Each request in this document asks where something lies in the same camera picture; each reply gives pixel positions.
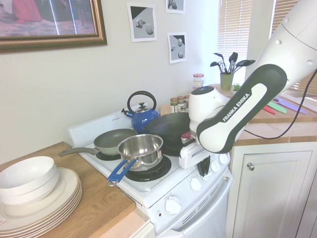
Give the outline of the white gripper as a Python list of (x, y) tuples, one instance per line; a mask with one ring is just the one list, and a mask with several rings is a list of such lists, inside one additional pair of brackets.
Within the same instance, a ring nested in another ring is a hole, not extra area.
[(211, 152), (205, 150), (201, 145), (192, 143), (183, 147), (180, 151), (179, 165), (183, 169), (189, 169), (197, 165), (199, 174), (204, 177), (209, 173)]

